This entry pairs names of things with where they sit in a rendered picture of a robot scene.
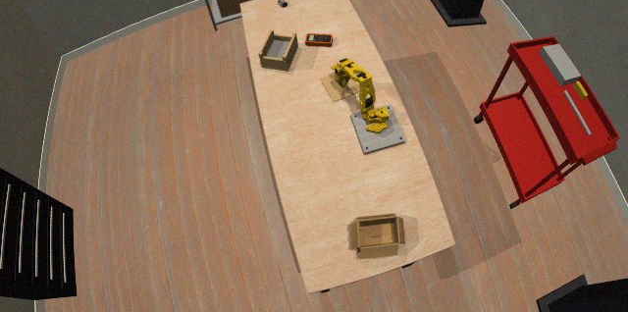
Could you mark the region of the tan flat mat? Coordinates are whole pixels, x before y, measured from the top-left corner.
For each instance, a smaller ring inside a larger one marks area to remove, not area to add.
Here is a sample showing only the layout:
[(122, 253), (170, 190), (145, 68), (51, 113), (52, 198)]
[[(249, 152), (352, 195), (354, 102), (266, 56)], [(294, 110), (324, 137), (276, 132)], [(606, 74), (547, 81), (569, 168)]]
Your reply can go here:
[(320, 81), (323, 83), (333, 102), (358, 93), (360, 89), (356, 81), (352, 79), (350, 79), (346, 86), (342, 88), (339, 86), (339, 83), (336, 82), (335, 74), (320, 78)]

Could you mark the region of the orange digital multimeter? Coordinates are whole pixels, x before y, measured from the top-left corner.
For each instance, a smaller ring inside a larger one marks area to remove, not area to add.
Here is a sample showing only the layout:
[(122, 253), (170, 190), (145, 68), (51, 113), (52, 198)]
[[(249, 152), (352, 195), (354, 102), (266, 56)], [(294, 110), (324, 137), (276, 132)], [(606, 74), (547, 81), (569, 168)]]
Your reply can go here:
[(305, 39), (306, 46), (332, 47), (332, 43), (333, 43), (333, 36), (331, 34), (317, 34), (317, 33), (306, 34), (306, 39)]

